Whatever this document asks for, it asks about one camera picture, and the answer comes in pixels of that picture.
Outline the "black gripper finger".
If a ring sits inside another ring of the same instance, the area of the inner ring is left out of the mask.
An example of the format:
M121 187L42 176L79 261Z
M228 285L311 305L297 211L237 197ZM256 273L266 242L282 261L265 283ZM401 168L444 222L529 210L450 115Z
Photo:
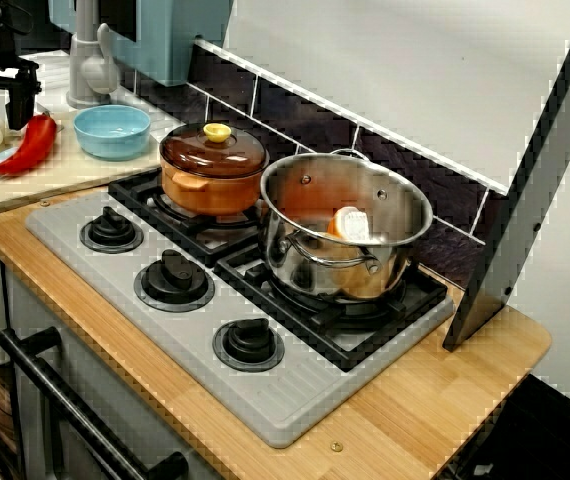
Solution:
M18 89L9 91L5 105L7 125L11 130L21 130L34 114L35 94Z

